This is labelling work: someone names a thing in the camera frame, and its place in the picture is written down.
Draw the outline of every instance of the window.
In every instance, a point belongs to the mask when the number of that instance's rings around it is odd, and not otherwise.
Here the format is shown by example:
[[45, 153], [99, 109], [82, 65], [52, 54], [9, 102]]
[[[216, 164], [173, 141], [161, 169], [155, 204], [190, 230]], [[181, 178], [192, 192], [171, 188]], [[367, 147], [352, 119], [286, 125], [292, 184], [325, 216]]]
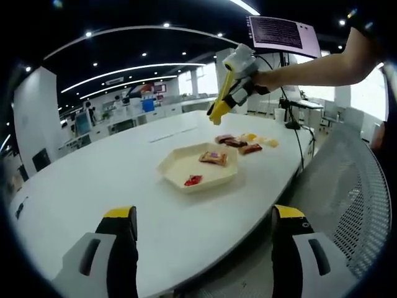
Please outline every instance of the window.
[[363, 81], [352, 85], [351, 92], [353, 108], [385, 121], [385, 78], [379, 69], [375, 68]]
[[[329, 52], [321, 51], [321, 56], [327, 56]], [[297, 59], [297, 63], [305, 63], [313, 60], [312, 58], [308, 58], [301, 55], [294, 54]], [[320, 98], [325, 99], [326, 101], [334, 101], [335, 99], [335, 87], [324, 87], [324, 86], [299, 86], [299, 90], [302, 90], [306, 97], [308, 98]]]
[[198, 93], [218, 93], [218, 78], [216, 77], [215, 63], [197, 68]]
[[192, 94], [193, 86], [192, 86], [192, 73], [187, 71], [178, 76], [178, 86], [179, 86], [179, 94]]

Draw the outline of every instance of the oval table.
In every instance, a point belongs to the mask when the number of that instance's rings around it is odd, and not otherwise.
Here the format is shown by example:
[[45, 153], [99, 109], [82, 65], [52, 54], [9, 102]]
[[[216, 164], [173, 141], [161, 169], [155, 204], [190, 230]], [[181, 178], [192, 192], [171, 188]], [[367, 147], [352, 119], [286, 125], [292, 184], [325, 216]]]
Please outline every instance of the oval table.
[[[252, 132], [278, 140], [277, 148], [239, 156], [239, 173], [225, 185], [180, 193], [156, 171], [177, 147], [213, 142], [217, 135]], [[311, 135], [299, 130], [304, 152]], [[175, 289], [225, 257], [270, 211], [296, 173], [295, 132], [274, 120], [228, 114], [214, 126], [204, 111], [157, 120], [92, 143], [29, 179], [11, 203], [22, 245], [52, 280], [63, 255], [102, 216], [135, 205], [138, 213], [139, 297]], [[19, 220], [15, 211], [24, 202]]]

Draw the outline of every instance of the beige tray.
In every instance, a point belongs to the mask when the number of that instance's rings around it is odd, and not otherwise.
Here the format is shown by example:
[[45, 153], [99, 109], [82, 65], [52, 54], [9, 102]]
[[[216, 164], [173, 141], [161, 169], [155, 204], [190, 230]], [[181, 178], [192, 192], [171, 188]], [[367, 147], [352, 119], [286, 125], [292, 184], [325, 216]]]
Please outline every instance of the beige tray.
[[[206, 151], [227, 153], [228, 159], [226, 166], [199, 162], [200, 155]], [[202, 143], [173, 150], [161, 162], [157, 170], [182, 192], [202, 191], [231, 181], [236, 176], [238, 170], [237, 156], [238, 151], [235, 148]], [[203, 179], [199, 184], [184, 186], [190, 175], [202, 175]]]

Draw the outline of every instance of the computer screen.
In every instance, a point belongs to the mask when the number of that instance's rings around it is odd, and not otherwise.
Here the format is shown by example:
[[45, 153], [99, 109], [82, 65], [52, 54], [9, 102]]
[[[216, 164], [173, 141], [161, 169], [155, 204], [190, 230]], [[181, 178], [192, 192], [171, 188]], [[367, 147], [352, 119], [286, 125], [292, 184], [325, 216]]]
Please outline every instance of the computer screen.
[[274, 17], [249, 17], [248, 26], [255, 48], [321, 57], [313, 26]]

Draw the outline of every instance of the black cable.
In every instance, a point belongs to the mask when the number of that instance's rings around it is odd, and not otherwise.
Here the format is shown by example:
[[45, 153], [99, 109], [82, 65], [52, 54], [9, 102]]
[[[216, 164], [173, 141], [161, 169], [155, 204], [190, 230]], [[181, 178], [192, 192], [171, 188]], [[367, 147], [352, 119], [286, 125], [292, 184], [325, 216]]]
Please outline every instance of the black cable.
[[[262, 59], [263, 61], [265, 61], [265, 63], [269, 66], [269, 68], [270, 68], [271, 70], [273, 70], [273, 67], [270, 65], [270, 63], [269, 63], [265, 58], [263, 58], [262, 56], [259, 56], [259, 55], [254, 55], [254, 56], [257, 57], [257, 58]], [[283, 92], [283, 95], [284, 95], [285, 99], [288, 100], [288, 97], [287, 97], [287, 95], [286, 95], [286, 93], [285, 93], [283, 87], [281, 87], [281, 91]], [[299, 124], [299, 122], [296, 121], [296, 120], [294, 119], [294, 117], [293, 117], [291, 106], [288, 108], [288, 111], [289, 111], [289, 113], [290, 113], [290, 117], [291, 117], [292, 121], [294, 121], [294, 122], [296, 122], [297, 124]], [[295, 135], [297, 136], [297, 140], [298, 140], [298, 144], [299, 144], [300, 161], [301, 161], [302, 171], [303, 171], [303, 169], [305, 168], [305, 162], [304, 162], [304, 159], [303, 159], [302, 146], [300, 145], [300, 140], [299, 140], [299, 136], [298, 136], [297, 130], [294, 129], [294, 132], [295, 132]]]

